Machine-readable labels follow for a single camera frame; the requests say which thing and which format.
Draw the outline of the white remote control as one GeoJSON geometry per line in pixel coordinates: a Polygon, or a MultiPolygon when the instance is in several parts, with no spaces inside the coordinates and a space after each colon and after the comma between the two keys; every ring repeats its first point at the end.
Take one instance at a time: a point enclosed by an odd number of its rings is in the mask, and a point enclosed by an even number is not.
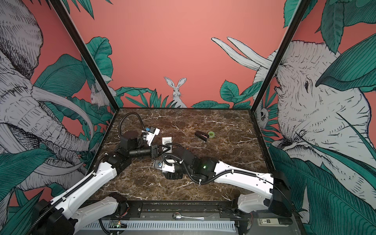
{"type": "MultiPolygon", "coordinates": [[[[166,146],[167,144],[172,143],[172,137],[162,137],[162,145],[166,146]]],[[[164,147],[163,152],[171,153],[172,147],[164,147]]]]}

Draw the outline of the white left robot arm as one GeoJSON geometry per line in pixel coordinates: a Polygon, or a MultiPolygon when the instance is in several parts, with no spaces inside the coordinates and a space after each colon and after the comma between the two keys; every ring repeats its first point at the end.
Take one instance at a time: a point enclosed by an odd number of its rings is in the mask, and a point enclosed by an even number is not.
{"type": "Polygon", "coordinates": [[[122,173],[134,158],[156,158],[160,147],[152,142],[159,132],[160,129],[150,127],[143,130],[141,135],[136,131],[122,134],[115,149],[105,153],[86,177],[50,202],[43,200],[37,203],[27,234],[73,235],[101,216],[113,214],[119,204],[126,204],[126,198],[113,194],[98,203],[82,207],[98,189],[122,173]]]}

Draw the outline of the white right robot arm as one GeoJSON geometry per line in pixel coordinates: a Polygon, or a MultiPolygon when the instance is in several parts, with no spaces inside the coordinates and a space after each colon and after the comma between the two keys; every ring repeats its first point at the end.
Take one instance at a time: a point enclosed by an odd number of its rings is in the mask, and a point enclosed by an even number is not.
{"type": "Polygon", "coordinates": [[[291,186],[281,171],[248,171],[216,158],[196,157],[182,147],[161,155],[160,160],[154,161],[154,168],[161,170],[165,178],[170,180],[181,179],[183,175],[187,175],[199,185],[215,182],[251,191],[252,194],[242,194],[237,198],[237,207],[244,213],[269,210],[278,216],[292,216],[291,186]]]}

